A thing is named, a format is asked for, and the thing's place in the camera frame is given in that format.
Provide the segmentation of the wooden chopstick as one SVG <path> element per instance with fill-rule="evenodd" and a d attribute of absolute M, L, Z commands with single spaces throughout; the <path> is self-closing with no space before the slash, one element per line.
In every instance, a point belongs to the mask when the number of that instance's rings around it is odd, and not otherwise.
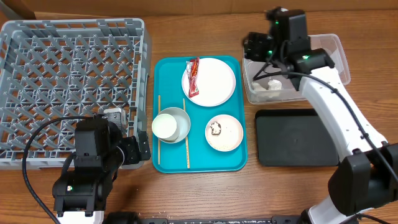
<path fill-rule="evenodd" d="M 158 95 L 158 115 L 160 115 L 160 112 L 161 112 L 161 96 Z M 159 137 L 158 137 L 157 143 L 158 143 L 158 165 L 160 165 L 160 162 L 161 162 L 161 160 L 160 160 L 160 148 L 161 148 L 160 144 L 161 144 L 161 140 L 160 140 Z"/>
<path fill-rule="evenodd" d="M 183 110 L 186 112 L 186 103 L 185 98 L 183 98 Z M 188 133 L 190 131 L 190 119 L 188 119 L 188 132 L 185 136 L 185 148 L 186 148 L 186 158 L 187 158 L 187 169 L 190 169 L 190 155 L 189 155 L 189 141 L 188 141 Z"/>

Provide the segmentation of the red snack wrapper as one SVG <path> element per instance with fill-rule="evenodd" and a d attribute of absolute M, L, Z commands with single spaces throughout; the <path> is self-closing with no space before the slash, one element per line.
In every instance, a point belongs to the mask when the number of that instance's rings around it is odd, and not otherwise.
<path fill-rule="evenodd" d="M 189 82 L 188 97 L 192 98 L 199 94 L 199 89 L 197 87 L 197 76 L 198 76 L 198 66 L 200 63 L 200 58 L 195 57 L 187 63 L 187 75 Z"/>

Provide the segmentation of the grey round bowl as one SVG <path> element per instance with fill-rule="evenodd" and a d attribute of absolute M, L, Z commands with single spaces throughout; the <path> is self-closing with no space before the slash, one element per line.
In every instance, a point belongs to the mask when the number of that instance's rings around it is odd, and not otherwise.
<path fill-rule="evenodd" d="M 178 143 L 184 140 L 188 132 L 188 119 L 190 119 L 189 115 L 187 115 L 183 109 L 178 107 L 169 107 L 160 112 L 160 114 L 166 113 L 171 114 L 177 120 L 179 135 L 178 138 L 174 141 L 164 141 L 162 139 L 160 140 L 169 144 Z"/>

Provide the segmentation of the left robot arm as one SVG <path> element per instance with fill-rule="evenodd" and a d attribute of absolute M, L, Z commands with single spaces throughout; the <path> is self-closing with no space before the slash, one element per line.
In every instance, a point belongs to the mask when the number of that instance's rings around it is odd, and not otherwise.
<path fill-rule="evenodd" d="M 78 122 L 74 138 L 75 152 L 52 188 L 57 221 L 103 223 L 118 170 L 151 157 L 147 134 L 124 137 L 116 123 L 96 117 Z"/>

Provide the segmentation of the small pink bowl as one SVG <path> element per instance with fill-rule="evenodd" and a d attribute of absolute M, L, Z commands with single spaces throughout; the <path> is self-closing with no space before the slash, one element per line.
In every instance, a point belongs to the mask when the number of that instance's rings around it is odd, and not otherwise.
<path fill-rule="evenodd" d="M 221 125 L 221 134 L 218 136 L 211 134 L 210 124 L 215 121 Z M 241 123 L 228 114 L 219 114 L 211 118 L 205 128 L 206 141 L 213 149 L 220 152 L 235 150 L 241 144 L 243 134 Z"/>

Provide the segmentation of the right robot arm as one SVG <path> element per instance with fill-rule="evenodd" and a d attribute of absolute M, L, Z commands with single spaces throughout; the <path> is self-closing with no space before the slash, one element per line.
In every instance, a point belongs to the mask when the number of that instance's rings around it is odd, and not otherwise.
<path fill-rule="evenodd" d="M 317 112 L 338 151 L 340 164 L 328 182 L 328 196 L 304 210 L 298 223 L 357 223 L 368 210 L 397 200 L 397 145 L 364 117 L 346 91 L 334 60 L 313 49 L 305 12 L 276 7 L 266 12 L 268 33 L 250 32 L 244 58 L 261 68 L 245 70 L 246 86 L 261 92 L 265 78 L 281 76 Z"/>

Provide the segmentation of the white paper cup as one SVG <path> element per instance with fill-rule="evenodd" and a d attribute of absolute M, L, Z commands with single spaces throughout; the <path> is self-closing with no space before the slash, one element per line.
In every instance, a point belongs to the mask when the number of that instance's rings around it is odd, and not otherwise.
<path fill-rule="evenodd" d="M 159 114 L 152 122 L 152 132 L 164 141 L 174 141 L 179 135 L 177 120 L 171 114 Z"/>

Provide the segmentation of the brown food scrap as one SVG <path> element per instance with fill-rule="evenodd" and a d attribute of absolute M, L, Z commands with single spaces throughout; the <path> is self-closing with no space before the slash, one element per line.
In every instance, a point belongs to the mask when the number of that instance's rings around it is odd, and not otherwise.
<path fill-rule="evenodd" d="M 215 121 L 214 123 L 210 124 L 211 134 L 214 136 L 218 136 L 221 134 L 221 125 L 219 122 Z"/>

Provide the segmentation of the white napkin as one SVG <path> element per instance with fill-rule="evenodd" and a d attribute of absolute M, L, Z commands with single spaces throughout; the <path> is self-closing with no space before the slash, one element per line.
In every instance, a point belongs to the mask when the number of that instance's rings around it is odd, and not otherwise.
<path fill-rule="evenodd" d="M 251 85 L 255 91 L 281 90 L 282 89 L 282 83 L 278 80 L 269 80 L 267 83 L 267 88 L 264 88 L 258 82 L 252 82 Z"/>

